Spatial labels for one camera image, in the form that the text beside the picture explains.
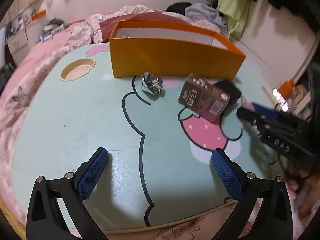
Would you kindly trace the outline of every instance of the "blue textured gripper pad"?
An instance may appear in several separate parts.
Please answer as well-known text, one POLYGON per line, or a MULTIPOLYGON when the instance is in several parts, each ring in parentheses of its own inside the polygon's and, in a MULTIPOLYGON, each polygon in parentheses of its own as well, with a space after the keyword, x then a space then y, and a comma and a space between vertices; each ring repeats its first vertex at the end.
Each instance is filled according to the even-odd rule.
POLYGON ((78 183, 78 199, 86 200, 91 196, 94 187, 97 185, 109 160, 109 153, 106 149, 102 150, 87 172, 82 176, 78 183))
POLYGON ((229 196, 236 201, 240 201, 243 197, 242 184, 219 151, 214 150, 212 152, 211 163, 222 180, 229 196))
POLYGON ((257 114, 263 114, 265 115, 268 119, 271 120, 277 120, 278 119, 278 114, 276 111, 272 109, 265 108, 263 106, 257 105, 255 103, 252 103, 254 107, 254 112, 257 114))

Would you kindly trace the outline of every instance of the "finger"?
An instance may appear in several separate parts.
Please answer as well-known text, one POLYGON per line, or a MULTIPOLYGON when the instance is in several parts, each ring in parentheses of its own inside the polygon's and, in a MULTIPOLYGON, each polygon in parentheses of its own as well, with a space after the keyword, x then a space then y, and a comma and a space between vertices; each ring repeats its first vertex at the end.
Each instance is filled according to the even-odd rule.
POLYGON ((313 187, 320 188, 320 176, 319 175, 311 176, 309 179, 306 180, 306 182, 313 187))
POLYGON ((305 170, 300 170, 299 171, 299 177, 300 178, 305 178, 306 176, 308 176, 310 174, 310 172, 309 171, 305 171, 305 170))
POLYGON ((312 187, 308 192, 303 203, 299 207, 299 217, 305 217, 311 213, 311 208, 320 199, 320 189, 318 187, 312 187))
POLYGON ((296 173, 296 167, 294 163, 290 160, 288 160, 288 163, 287 163, 287 172, 291 175, 296 173))
POLYGON ((293 191, 297 191, 297 190, 298 190, 299 185, 298 185, 298 183, 297 183, 295 180, 288 178, 288 179, 287 179, 287 182, 288 182, 288 186, 289 186, 289 188, 290 188, 291 190, 293 190, 293 191))

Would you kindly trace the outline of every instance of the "storage box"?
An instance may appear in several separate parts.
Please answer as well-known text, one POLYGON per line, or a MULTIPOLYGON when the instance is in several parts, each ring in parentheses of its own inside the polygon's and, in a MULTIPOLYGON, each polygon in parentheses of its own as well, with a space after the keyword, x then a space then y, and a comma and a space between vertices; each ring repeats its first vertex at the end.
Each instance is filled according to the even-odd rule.
POLYGON ((227 106, 230 95, 191 73, 183 85, 178 102, 214 122, 227 106))
POLYGON ((154 21, 119 21, 111 33, 114 77, 154 75, 233 79, 245 55, 214 31, 188 24, 154 21))

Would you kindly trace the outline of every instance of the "black handheld tool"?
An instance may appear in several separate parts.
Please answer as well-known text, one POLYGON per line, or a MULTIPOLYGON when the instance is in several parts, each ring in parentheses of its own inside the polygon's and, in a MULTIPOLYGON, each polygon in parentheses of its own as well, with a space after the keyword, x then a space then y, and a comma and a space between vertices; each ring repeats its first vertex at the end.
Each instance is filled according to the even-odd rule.
MULTIPOLYGON (((222 149, 212 153, 212 165, 230 197, 238 201, 229 219, 212 239, 236 240, 247 223, 257 198, 262 206, 246 240, 291 240, 292 216, 288 193, 281 177, 258 179, 244 173, 222 149)), ((63 219, 57 198, 62 198, 83 240, 108 239, 95 224, 82 201, 88 199, 108 163, 108 151, 99 148, 89 161, 62 179, 36 179, 27 216, 27 240, 76 240, 63 219)))

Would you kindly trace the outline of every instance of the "orange box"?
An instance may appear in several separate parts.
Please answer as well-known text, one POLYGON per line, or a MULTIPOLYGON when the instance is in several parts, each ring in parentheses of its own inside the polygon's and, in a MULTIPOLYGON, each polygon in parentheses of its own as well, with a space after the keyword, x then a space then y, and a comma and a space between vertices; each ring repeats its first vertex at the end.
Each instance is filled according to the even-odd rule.
POLYGON ((233 79, 245 55, 217 32, 155 20, 119 21, 111 33, 114 77, 153 75, 233 79))

